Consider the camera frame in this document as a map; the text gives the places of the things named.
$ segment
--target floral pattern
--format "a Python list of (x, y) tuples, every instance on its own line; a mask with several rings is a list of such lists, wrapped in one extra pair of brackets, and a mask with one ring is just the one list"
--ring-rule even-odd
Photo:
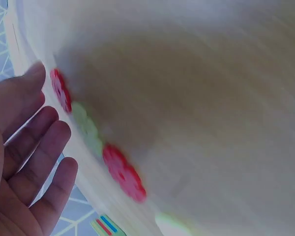
[(84, 141), (90, 151), (101, 158), (103, 153), (103, 142), (98, 137), (98, 130), (86, 110), (77, 102), (72, 103), (72, 115), (83, 135)]
[(52, 81), (52, 86), (53, 89), (57, 95), (57, 98), (64, 109), (67, 113), (70, 113), (72, 111), (71, 108), (71, 97), (70, 93), (67, 90), (63, 76), (60, 74), (60, 72), (57, 69), (53, 69), (50, 72), (50, 78)]
[(147, 198), (146, 190), (138, 173), (122, 152), (115, 146), (107, 144), (103, 150), (103, 158), (109, 173), (119, 183), (121, 189), (136, 202), (143, 203)]

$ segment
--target hand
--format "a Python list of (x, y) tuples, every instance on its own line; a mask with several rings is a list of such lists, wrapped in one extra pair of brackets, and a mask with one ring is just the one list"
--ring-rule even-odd
[(77, 162), (63, 159), (47, 192), (31, 206), (71, 135), (56, 110), (44, 107), (12, 136), (44, 104), (45, 76), (37, 63), (0, 83), (0, 236), (50, 235), (77, 174)]

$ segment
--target blue stripe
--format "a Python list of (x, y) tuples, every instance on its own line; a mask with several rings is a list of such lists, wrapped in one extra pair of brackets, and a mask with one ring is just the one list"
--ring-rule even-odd
[(114, 231), (114, 233), (117, 233), (118, 230), (104, 216), (101, 216), (100, 218), (105, 222), (106, 225), (108, 225), (109, 228), (111, 228), (112, 231)]

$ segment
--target green flower decoration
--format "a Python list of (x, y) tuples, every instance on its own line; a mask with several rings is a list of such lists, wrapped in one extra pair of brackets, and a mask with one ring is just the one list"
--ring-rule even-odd
[(98, 129), (94, 122), (88, 117), (86, 110), (77, 102), (72, 103), (72, 115), (83, 135), (84, 141), (90, 151), (98, 157), (103, 154), (103, 141), (98, 137)]

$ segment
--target red flower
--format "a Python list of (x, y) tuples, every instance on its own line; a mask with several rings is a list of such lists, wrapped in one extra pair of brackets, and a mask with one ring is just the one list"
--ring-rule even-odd
[(53, 89), (57, 95), (57, 98), (62, 106), (62, 108), (67, 112), (71, 112), (71, 97), (69, 91), (67, 90), (63, 76), (57, 69), (53, 69), (50, 72), (50, 78), (53, 85)]
[(141, 179), (124, 155), (113, 145), (106, 144), (103, 158), (109, 173), (120, 184), (122, 190), (136, 202), (142, 203), (147, 198), (147, 192), (142, 186)]

